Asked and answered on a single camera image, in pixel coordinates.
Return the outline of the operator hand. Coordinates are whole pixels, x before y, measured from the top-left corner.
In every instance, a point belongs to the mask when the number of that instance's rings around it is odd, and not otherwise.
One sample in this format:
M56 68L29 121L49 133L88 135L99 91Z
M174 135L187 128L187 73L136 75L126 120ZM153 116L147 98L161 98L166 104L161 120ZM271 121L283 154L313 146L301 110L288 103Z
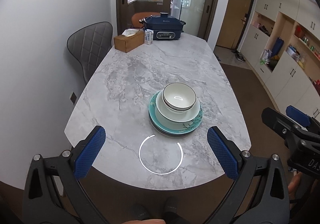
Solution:
M289 183L288 191L289 191L290 200L295 199L295 194L296 194L297 189L299 188L301 178L302 178L302 173L299 172L293 176L291 182Z

